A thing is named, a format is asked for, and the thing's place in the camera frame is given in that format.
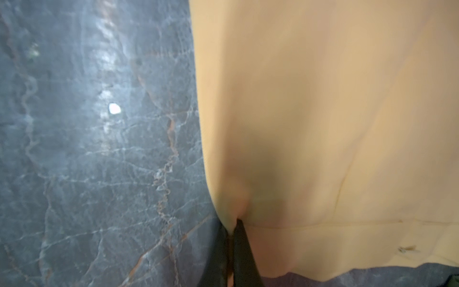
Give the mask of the yellow skirt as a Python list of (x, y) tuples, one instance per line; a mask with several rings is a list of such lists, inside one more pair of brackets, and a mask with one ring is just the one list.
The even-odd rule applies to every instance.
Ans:
[(459, 264), (457, 1), (191, 1), (210, 196), (260, 273)]

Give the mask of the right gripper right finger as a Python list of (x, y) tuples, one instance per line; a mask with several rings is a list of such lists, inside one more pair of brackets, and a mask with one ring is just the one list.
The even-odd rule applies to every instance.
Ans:
[(233, 233), (234, 287), (264, 287), (242, 220)]

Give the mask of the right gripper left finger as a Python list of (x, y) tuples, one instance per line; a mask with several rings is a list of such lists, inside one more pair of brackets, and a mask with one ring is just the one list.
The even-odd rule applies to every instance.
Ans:
[(227, 287), (228, 285), (228, 233), (218, 224), (209, 258), (198, 287)]

